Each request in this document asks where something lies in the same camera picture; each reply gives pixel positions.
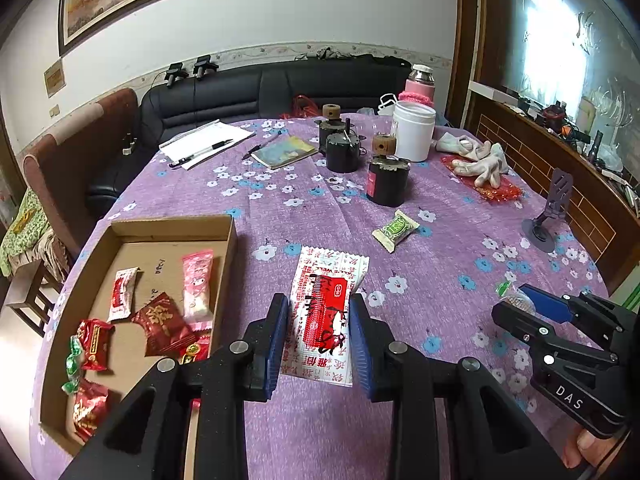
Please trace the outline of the person's right hand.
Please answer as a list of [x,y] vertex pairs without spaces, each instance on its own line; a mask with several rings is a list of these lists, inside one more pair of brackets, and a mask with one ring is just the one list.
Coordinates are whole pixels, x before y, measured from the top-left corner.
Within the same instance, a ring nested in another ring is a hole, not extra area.
[[567,469],[587,462],[597,474],[602,474],[617,454],[619,440],[620,437],[598,439],[589,430],[577,426],[565,442],[562,462]]

